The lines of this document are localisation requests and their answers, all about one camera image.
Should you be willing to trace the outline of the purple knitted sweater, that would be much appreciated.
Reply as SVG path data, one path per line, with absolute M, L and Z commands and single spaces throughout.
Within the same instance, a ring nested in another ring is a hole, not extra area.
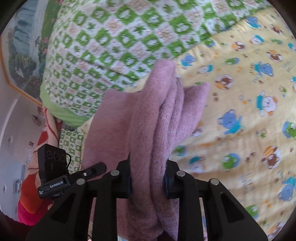
M 210 85 L 184 87 L 173 61 L 156 61 L 140 92 L 109 89 L 93 116 L 82 168 L 103 162 L 108 171 L 130 161 L 132 193 L 117 203 L 118 234 L 127 240 L 178 237 L 179 202 L 164 192 L 166 163 L 191 136 Z

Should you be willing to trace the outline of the red white floral blanket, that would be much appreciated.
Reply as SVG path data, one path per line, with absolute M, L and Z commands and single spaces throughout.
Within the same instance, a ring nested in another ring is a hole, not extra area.
M 18 201 L 18 220 L 26 225 L 35 225 L 51 208 L 53 202 L 40 199 L 37 188 L 41 186 L 39 177 L 38 149 L 44 144 L 58 147 L 62 121 L 54 118 L 46 107 L 43 107 L 45 126 L 41 132 L 37 146 L 27 165 L 25 179 L 21 186 L 21 196 Z

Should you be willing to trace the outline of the green white checkered pillow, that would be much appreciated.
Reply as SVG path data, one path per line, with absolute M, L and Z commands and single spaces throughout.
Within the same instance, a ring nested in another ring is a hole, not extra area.
M 60 134 L 59 148 L 64 149 L 71 156 L 71 163 L 68 167 L 70 174 L 81 170 L 82 144 L 84 133 L 71 131 L 63 128 Z

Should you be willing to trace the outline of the yellow bear print bedsheet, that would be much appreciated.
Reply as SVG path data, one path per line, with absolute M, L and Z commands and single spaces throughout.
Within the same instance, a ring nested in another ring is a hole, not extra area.
M 295 38 L 260 10 L 175 58 L 184 87 L 210 85 L 197 127 L 170 158 L 219 179 L 273 239 L 295 207 Z

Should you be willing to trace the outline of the green white checkered quilt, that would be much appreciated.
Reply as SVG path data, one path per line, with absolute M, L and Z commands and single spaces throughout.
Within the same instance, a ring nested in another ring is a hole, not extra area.
M 158 59 L 175 59 L 267 1 L 62 1 L 48 42 L 40 97 L 77 127 L 106 90 L 123 91 Z

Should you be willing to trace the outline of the framed landscape painting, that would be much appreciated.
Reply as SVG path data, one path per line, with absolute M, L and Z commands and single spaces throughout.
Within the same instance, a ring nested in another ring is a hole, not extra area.
M 41 105 L 46 54 L 62 1 L 16 1 L 1 28 L 1 67 L 8 85 Z

